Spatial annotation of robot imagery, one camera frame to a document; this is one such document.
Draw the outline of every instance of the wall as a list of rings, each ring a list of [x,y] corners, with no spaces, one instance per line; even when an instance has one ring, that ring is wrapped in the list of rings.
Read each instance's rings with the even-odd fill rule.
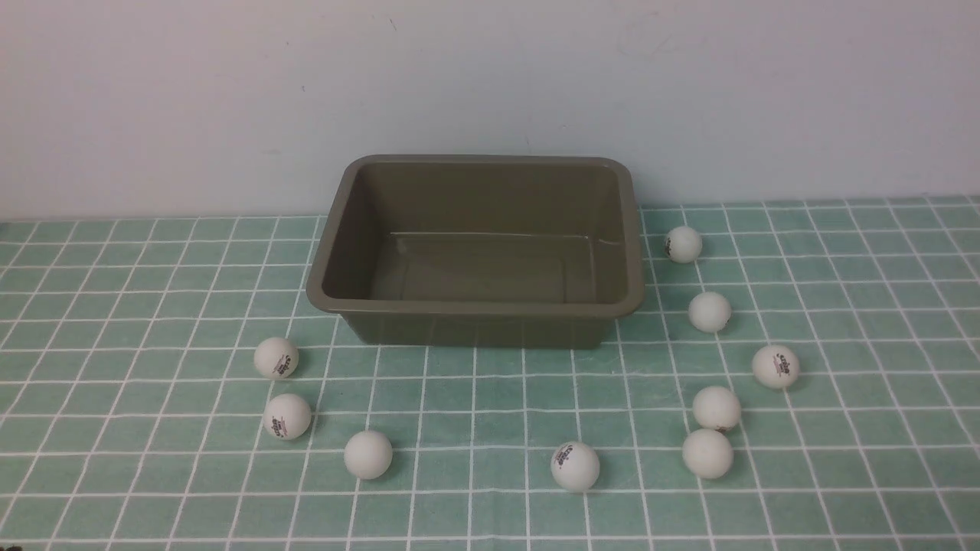
[[[980,192],[975,0],[0,2],[0,218],[325,212],[377,152],[643,201]]]

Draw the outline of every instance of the ping pong ball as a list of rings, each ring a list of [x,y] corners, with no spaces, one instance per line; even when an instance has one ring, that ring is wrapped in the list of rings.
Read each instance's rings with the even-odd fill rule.
[[[552,476],[570,492],[584,492],[599,478],[599,456],[582,442],[566,442],[552,454]]]
[[[741,418],[738,396],[724,386],[707,386],[694,397],[694,419],[704,428],[726,432]]]
[[[391,466],[391,442],[377,430],[364,430],[351,436],[344,448],[347,471],[364,480],[384,475]]]
[[[781,344],[763,346],[752,359],[752,373],[763,386],[786,388],[800,376],[800,359]]]
[[[681,455],[684,465],[701,478],[718,478],[732,467],[735,452],[724,434],[710,428],[699,428],[684,439]]]
[[[267,338],[255,348],[255,369],[265,378],[287,378],[296,371],[299,350],[281,336]]]
[[[698,260],[701,247],[701,234],[686,225],[672,229],[663,242],[663,252],[678,264],[688,264]]]
[[[728,325],[728,320],[732,317],[732,305],[718,293],[706,291],[691,300],[687,317],[698,330],[716,333]]]
[[[300,437],[310,427],[310,404],[296,394],[279,394],[266,404],[262,424],[266,432],[280,440]]]

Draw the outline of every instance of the white grid line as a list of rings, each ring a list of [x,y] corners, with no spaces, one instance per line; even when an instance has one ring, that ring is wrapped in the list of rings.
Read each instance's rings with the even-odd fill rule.
[[[374,376],[371,378],[370,382],[370,397],[367,400],[367,413],[365,414],[365,430],[370,428],[370,416],[372,410],[374,409],[374,390],[377,388],[377,370],[381,365],[381,349],[378,348],[377,352],[374,354]],[[405,453],[405,450],[397,450],[397,453]],[[354,482],[354,499],[351,500],[351,520],[347,525],[347,545],[345,547],[346,551],[351,551],[351,538],[354,537],[354,520],[357,517],[358,511],[358,495],[361,493],[362,481],[358,478]]]
[[[808,213],[808,216],[810,216],[810,219],[812,220],[812,213],[810,213],[809,211],[807,211],[807,213]],[[848,213],[848,216],[850,216],[851,217],[851,220],[853,221],[855,219],[854,218],[854,213],[851,211],[850,208],[847,209],[847,213]],[[899,222],[899,228],[901,228],[902,227],[902,221],[898,221],[898,222]],[[824,247],[826,247],[826,244],[823,242],[823,238],[820,237],[820,236],[818,236],[817,238],[820,239],[820,244],[823,245]],[[868,246],[867,238],[863,234],[860,234],[860,238],[861,238],[861,241],[864,243],[864,246]],[[885,279],[885,287],[888,289],[888,293],[891,295],[892,300],[894,300],[896,304],[901,304],[899,302],[898,295],[895,293],[895,289],[892,287],[892,282],[885,277],[885,271],[882,270],[881,264],[878,262],[878,259],[875,257],[874,254],[871,254],[869,256],[871,258],[871,262],[874,263],[875,270],[877,270],[878,273],[882,275],[882,278]],[[918,262],[919,266],[922,266],[922,262],[920,260],[917,260],[916,262]],[[916,331],[915,331],[914,326],[908,320],[908,315],[906,314],[905,310],[900,309],[899,310],[899,315],[902,316],[902,320],[905,323],[906,327],[908,328],[908,333],[911,335],[911,340],[921,349],[922,348],[922,345],[921,345],[921,343],[918,340],[918,336],[916,335]],[[857,317],[856,316],[856,319],[857,319],[857,323],[858,323],[858,326],[860,327],[860,330],[861,330],[862,334],[864,336],[867,336],[867,332],[866,332],[866,330],[864,328],[864,323],[861,321],[860,317]],[[872,347],[871,353],[874,356],[875,361],[878,363],[879,369],[881,370],[881,377],[882,377],[882,379],[885,382],[885,388],[888,389],[888,392],[891,395],[891,398],[892,398],[893,402],[895,403],[896,406],[898,406],[899,405],[899,399],[895,395],[895,391],[892,388],[892,382],[889,380],[887,374],[885,373],[884,365],[881,363],[880,359],[878,358],[877,353],[873,350],[873,347]],[[928,364],[928,366],[930,367],[930,369],[932,371],[935,371],[935,367],[933,366],[932,359],[929,357],[928,354],[925,355],[925,359],[926,359],[926,363]],[[914,432],[912,431],[911,425],[908,423],[908,419],[906,417],[905,412],[903,412],[903,411],[900,410],[899,411],[899,416],[902,418],[902,422],[905,425],[906,430],[908,431],[908,438],[911,440],[912,444],[917,444],[918,438],[915,436]],[[940,491],[939,484],[936,483],[936,477],[935,477],[935,475],[932,472],[932,467],[930,467],[929,462],[926,460],[925,454],[922,452],[922,449],[921,448],[916,447],[916,453],[918,454],[919,461],[922,462],[922,468],[925,469],[926,475],[929,477],[929,482],[936,489],[936,498],[939,500],[939,504],[943,508],[943,513],[946,515],[947,520],[950,522],[950,526],[953,527],[953,530],[956,533],[959,533],[960,530],[958,528],[956,519],[953,516],[953,512],[950,509],[949,504],[947,504],[947,502],[946,502],[946,498],[943,496],[943,493]],[[889,519],[889,523],[890,523],[891,522],[891,517],[890,517],[891,513],[890,513],[890,511],[889,511],[889,509],[887,507],[887,504],[884,504],[883,503],[882,504],[882,508],[885,510],[885,516],[886,516],[887,519]],[[902,543],[900,541],[897,541],[897,543],[899,544],[899,548],[902,549],[903,548]],[[962,537],[959,538],[959,545],[961,547],[963,547],[963,548],[966,547],[966,543],[964,542],[964,540],[962,539]]]
[[[569,360],[571,361],[571,396],[575,404],[575,439],[579,442],[582,441],[582,416],[581,410],[579,410],[578,405],[578,376],[577,370],[575,369],[575,351],[570,350],[568,352]],[[589,515],[589,492],[582,492],[582,511],[584,513],[584,519],[582,522],[585,524],[585,544],[589,551],[592,551],[592,527],[591,527],[591,517]]]
[[[728,229],[730,230],[731,229],[731,221],[728,219],[728,212],[727,212],[727,210],[722,209],[721,210],[721,213],[722,213],[722,215],[725,218],[725,225],[727,225],[728,226]],[[737,242],[734,243],[734,246],[735,246],[735,251],[737,253],[739,251],[739,249],[738,249],[738,243]],[[739,269],[742,271],[742,276],[745,278],[746,281],[748,281],[749,280],[749,274],[746,272],[746,270],[745,270],[745,264],[742,262],[742,259],[741,258],[739,259],[738,264],[739,264]],[[697,270],[698,270],[698,280],[701,280],[701,269],[700,268],[697,268]],[[703,283],[702,283],[702,287],[701,288],[702,288],[703,291],[705,290],[705,287],[704,287],[704,284]],[[751,286],[749,286],[749,297],[752,299],[753,306],[758,311],[759,310],[759,302],[756,300],[756,294],[752,290],[752,287]],[[768,331],[765,328],[765,323],[762,321],[762,316],[759,316],[759,326],[762,328],[762,334],[765,336],[765,342],[766,343],[769,343],[770,342],[769,341],[769,334],[768,334]],[[721,366],[725,370],[725,378],[728,381],[728,388],[732,392],[735,392],[735,385],[734,385],[734,382],[732,380],[732,376],[731,376],[730,370],[728,369],[728,360],[725,358],[725,353],[724,353],[724,350],[723,350],[723,348],[721,346],[721,339],[718,338],[718,334],[717,333],[714,334],[714,340],[715,340],[715,342],[717,344],[717,347],[718,347],[718,355],[721,357]],[[792,406],[792,404],[789,403],[788,400],[787,400],[787,406],[789,406],[790,418],[793,420],[793,424],[794,424],[794,427],[795,427],[795,429],[797,431],[797,434],[800,437],[800,441],[803,442],[803,432],[800,430],[800,425],[799,425],[799,423],[797,423],[796,415],[794,415],[794,413],[793,413],[793,406]],[[756,459],[755,459],[755,457],[753,456],[753,453],[752,453],[752,444],[749,441],[749,435],[745,431],[745,428],[743,426],[740,426],[739,429],[742,430],[742,437],[745,439],[745,444],[746,444],[746,457],[749,459],[749,466],[752,468],[752,476],[753,476],[753,478],[756,481],[756,488],[759,490],[759,501],[762,504],[762,514],[765,516],[765,525],[766,525],[766,528],[769,530],[769,537],[771,538],[771,541],[772,541],[772,547],[774,548],[775,551],[779,551],[779,543],[775,539],[775,531],[772,528],[772,517],[769,515],[769,506],[765,502],[765,497],[762,494],[762,482],[761,482],[761,479],[759,477],[759,469],[756,467]],[[806,450],[804,451],[804,458],[807,461],[807,467],[809,468],[810,478],[813,480],[813,486],[816,488],[816,496],[817,496],[817,500],[820,503],[820,510],[823,512],[824,520],[827,522],[828,529],[830,529],[831,533],[834,533],[834,531],[833,531],[834,530],[834,527],[833,527],[834,525],[830,521],[830,513],[827,511],[827,504],[824,503],[823,493],[820,491],[820,484],[819,484],[819,481],[816,479],[816,472],[813,469],[812,460],[810,459],[809,453]],[[840,551],[840,543],[836,539],[834,539],[833,542],[834,542],[834,548],[837,549],[838,551]]]
[[[644,227],[646,227],[646,218],[641,217],[640,220],[642,221]],[[654,279],[654,290],[657,293],[657,304],[663,304],[663,299],[660,293],[660,287],[658,286],[659,281],[657,278],[657,271],[654,270],[653,248],[650,246],[650,243],[647,240],[644,240],[643,246],[647,249],[647,261],[650,265],[650,273]],[[667,318],[664,313],[661,313],[661,324],[663,326],[663,334],[669,335],[669,326],[667,325]],[[674,357],[673,345],[671,344],[669,339],[667,340],[666,345],[667,345],[667,353],[670,355],[670,369],[673,372],[674,388],[677,391],[677,399],[680,401],[681,409],[685,410],[684,412],[681,413],[681,419],[684,421],[684,434],[686,435],[691,433],[691,427],[687,419],[687,413],[686,413],[687,406],[684,403],[684,391],[680,384],[680,375],[678,374],[678,370],[677,370],[677,361]],[[699,477],[696,477],[696,481],[698,484],[698,494],[701,497],[701,509],[705,514],[705,530],[708,532],[708,543],[710,545],[711,551],[717,551],[717,544],[715,543],[715,537],[711,530],[711,514],[708,511],[708,498],[705,495],[705,489],[704,489],[704,485],[701,482],[701,479]]]
[[[156,221],[154,221],[153,226],[150,228],[150,235],[153,234],[153,230],[155,228],[156,228]],[[183,256],[184,254],[187,253],[187,247],[189,245],[190,245],[190,234],[188,234],[187,240],[184,243],[184,249],[183,249],[183,252],[181,252],[181,256]],[[227,245],[225,245],[224,252],[227,253],[227,250],[228,250],[228,247],[227,247]],[[135,273],[135,268],[133,268],[132,272],[130,272],[130,277],[132,277],[132,274],[134,274],[134,273]],[[215,271],[215,277],[211,281],[211,288],[214,288],[215,287],[215,283],[218,281],[218,274],[219,273],[220,273],[219,271]],[[166,290],[169,290],[170,289],[171,284],[173,283],[173,278],[174,278],[175,275],[176,275],[176,270],[171,271],[170,277],[168,278],[167,285],[165,287],[165,293],[164,293],[165,296],[166,296]],[[163,300],[163,298],[161,298],[160,302],[157,304],[157,312],[160,311],[160,308],[163,307],[163,304],[164,304],[164,300]],[[207,306],[207,299],[205,299],[204,306]],[[198,324],[195,324],[194,327],[193,327],[193,329],[191,329],[191,336],[189,337],[188,342],[190,342],[190,340],[194,338],[194,333],[197,331],[197,327],[198,327]],[[140,341],[140,348],[143,347],[146,344],[146,339],[149,338],[150,331],[152,330],[152,328],[153,328],[153,325],[152,324],[150,324],[149,326],[146,327],[146,330],[143,333],[143,338]],[[182,363],[183,358],[186,356],[186,354],[187,354],[187,350],[184,350],[183,354],[181,355],[181,363]],[[135,362],[136,362],[136,357],[134,356],[133,357],[133,365],[135,365]],[[132,478],[132,482],[129,484],[129,493],[131,493],[136,488],[136,484],[139,481],[140,473],[142,472],[143,465],[145,464],[145,461],[146,461],[147,452],[150,450],[150,445],[153,442],[153,438],[156,436],[157,428],[160,426],[160,421],[163,419],[163,413],[167,409],[168,403],[170,403],[171,396],[172,396],[172,393],[173,393],[173,389],[176,386],[175,380],[176,380],[176,377],[177,377],[177,374],[178,373],[179,373],[179,367],[176,370],[173,371],[173,380],[171,381],[170,386],[167,389],[167,395],[164,398],[164,402],[160,406],[160,414],[161,414],[161,416],[158,417],[154,421],[153,428],[150,430],[150,434],[149,434],[149,436],[146,439],[146,444],[144,444],[144,446],[143,446],[143,453],[140,454],[140,456],[139,456],[139,462],[136,465],[136,473],[134,474],[134,476]],[[120,388],[120,396],[122,396],[122,393],[123,393],[123,389]],[[122,501],[122,506],[120,507],[119,514],[116,516],[116,523],[113,526],[112,534],[109,536],[110,545],[112,545],[112,540],[116,537],[116,534],[119,532],[120,526],[123,523],[123,516],[125,515],[125,509],[126,509],[126,506],[128,504],[129,504],[129,498],[128,497],[125,497],[123,499],[123,501]]]
[[[772,222],[772,216],[769,214],[768,211],[766,211],[765,215],[768,218],[770,227],[774,227],[773,222]],[[807,211],[807,218],[809,219],[809,222],[812,225],[816,226],[816,222],[813,220],[813,216],[812,216],[812,214],[809,211]],[[827,246],[826,246],[826,243],[824,243],[824,241],[823,241],[823,237],[818,235],[817,236],[817,239],[820,242],[820,246],[823,247],[823,250],[824,251],[827,251]],[[781,243],[779,244],[779,250],[780,251],[783,250]],[[784,263],[786,264],[787,271],[790,273],[791,280],[795,284],[796,283],[796,279],[795,279],[795,276],[793,275],[793,271],[790,269],[789,261],[784,261]],[[840,278],[840,274],[837,271],[837,267],[834,266],[833,263],[830,263],[830,266],[831,266],[831,270],[833,270],[833,272],[834,272],[834,276],[839,281],[839,284],[841,286],[841,292],[847,298],[848,303],[853,306],[854,303],[853,303],[853,301],[851,299],[851,295],[848,293],[848,290],[847,290],[847,287],[844,284],[844,281]],[[795,286],[796,286],[797,299],[800,301],[801,304],[803,304],[804,303],[804,300],[803,300],[803,292],[801,291],[801,289],[800,289],[800,287],[798,285],[795,285]],[[814,335],[817,335],[816,326],[813,323],[812,317],[810,316],[809,313],[806,314],[806,317],[807,317],[807,324],[808,324],[808,327],[809,327],[810,332],[812,332]],[[868,343],[868,345],[869,345],[868,347],[869,348],[873,348],[873,347],[870,346],[870,341],[867,341],[867,333],[863,329],[862,321],[860,320],[860,318],[858,316],[855,316],[855,318],[857,319],[858,326],[861,327],[861,336],[864,337],[865,341]],[[833,369],[831,367],[830,358],[827,356],[826,350],[824,349],[824,346],[823,346],[823,342],[820,342],[820,341],[817,342],[817,350],[819,350],[819,352],[820,352],[820,357],[823,360],[824,365],[827,367],[828,373],[833,373]],[[885,502],[884,495],[882,494],[881,490],[878,488],[877,478],[876,478],[875,472],[871,468],[871,464],[870,464],[870,462],[867,459],[867,455],[864,452],[864,447],[861,445],[860,434],[858,432],[858,428],[855,425],[854,420],[851,418],[851,414],[850,414],[850,412],[847,409],[846,401],[844,400],[844,395],[843,395],[843,393],[841,393],[841,390],[840,390],[839,386],[837,385],[837,380],[834,378],[833,375],[830,377],[829,380],[830,380],[831,386],[834,388],[834,394],[837,397],[838,403],[840,403],[841,409],[844,411],[844,418],[845,418],[845,420],[848,423],[848,427],[851,429],[852,438],[855,440],[855,444],[857,445],[857,450],[858,450],[857,452],[860,455],[861,462],[864,465],[864,469],[867,471],[868,479],[871,481],[871,486],[874,489],[875,497],[878,500],[878,505],[881,507],[882,513],[883,513],[883,515],[885,517],[885,521],[888,523],[889,529],[892,531],[892,533],[893,534],[897,534],[898,531],[895,528],[895,521],[892,519],[892,514],[891,514],[891,512],[888,509],[888,504]],[[788,404],[791,403],[791,398],[790,398],[789,392],[786,392],[786,402]],[[796,415],[793,416],[793,421],[794,421],[795,424],[797,424],[797,429],[798,429],[799,435],[800,435],[800,442],[802,444],[804,444],[804,446],[807,446],[807,442],[806,442],[806,440],[803,437],[803,432],[800,430],[799,422],[796,419]],[[814,482],[816,482],[816,474],[812,470],[813,469],[812,462],[810,462],[810,469],[811,469],[811,472],[813,473],[813,480],[814,480]],[[898,546],[898,548],[899,548],[900,551],[902,549],[904,549],[903,544],[900,542],[900,540],[896,539],[895,542],[896,542],[896,545]]]

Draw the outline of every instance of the table surface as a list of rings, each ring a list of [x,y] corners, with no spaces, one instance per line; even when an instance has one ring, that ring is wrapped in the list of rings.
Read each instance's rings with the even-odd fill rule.
[[[0,546],[189,551],[980,549],[980,214],[970,197],[644,209],[647,300],[590,351],[365,346],[302,288],[323,217],[0,225]],[[663,257],[701,231],[696,265]],[[718,335],[687,321],[724,294]],[[270,382],[262,339],[300,368]],[[760,387],[788,344],[804,372]],[[732,387],[732,471],[680,459]],[[269,397],[316,404],[303,437]],[[355,482],[365,426],[396,447]],[[562,442],[597,448],[583,496]]]

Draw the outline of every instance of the plastic tray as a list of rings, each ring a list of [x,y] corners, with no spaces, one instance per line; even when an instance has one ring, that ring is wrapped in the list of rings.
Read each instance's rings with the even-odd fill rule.
[[[629,171],[578,157],[348,167],[307,281],[372,344],[592,348],[643,302]]]

